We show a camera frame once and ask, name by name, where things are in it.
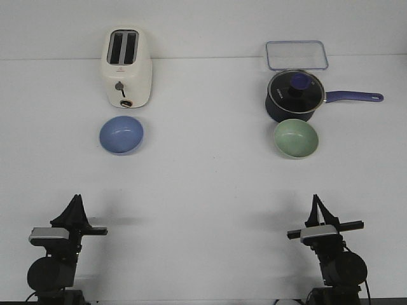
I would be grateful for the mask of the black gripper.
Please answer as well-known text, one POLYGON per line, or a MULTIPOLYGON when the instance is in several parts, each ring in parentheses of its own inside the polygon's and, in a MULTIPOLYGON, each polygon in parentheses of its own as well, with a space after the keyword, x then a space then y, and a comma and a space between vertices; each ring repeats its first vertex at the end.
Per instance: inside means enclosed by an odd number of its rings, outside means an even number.
POLYGON ((357 220, 353 222, 339 223, 339 218, 335 217, 325 207, 321 199, 314 194, 311 212, 308 220, 305 222, 305 225, 313 227, 305 227, 303 229, 288 231, 288 239, 299 239, 302 244, 313 248, 328 246, 343 248, 345 246, 345 242, 341 232, 362 229, 363 221, 357 220), (325 223, 322 225, 319 225, 318 206, 325 223))
POLYGON ((82 196, 75 194, 65 210, 50 224, 68 230, 72 251, 79 254, 82 249, 81 240, 84 236, 106 236, 106 227, 92 227, 86 216, 82 196), (76 214, 76 201, 78 200, 79 219, 74 220, 76 214))

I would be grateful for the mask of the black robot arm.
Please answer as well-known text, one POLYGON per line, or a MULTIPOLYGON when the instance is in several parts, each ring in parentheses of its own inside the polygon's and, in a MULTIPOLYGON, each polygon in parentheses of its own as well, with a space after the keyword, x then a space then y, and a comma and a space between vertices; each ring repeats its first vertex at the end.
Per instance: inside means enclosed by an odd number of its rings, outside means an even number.
POLYGON ((364 222, 340 222, 313 195, 312 209, 305 227, 288 231, 290 240, 299 239, 315 252, 321 270, 323 287, 313 288, 306 301, 300 304, 360 304, 360 284, 366 283, 368 269, 365 261, 351 251, 342 232, 362 229, 364 222))
POLYGON ((80 194, 50 221, 50 227, 35 227, 29 242, 43 247, 44 257, 32 263, 27 283, 38 304, 88 304, 82 290, 73 290, 81 240, 84 236, 105 236, 107 228, 90 225, 80 194))

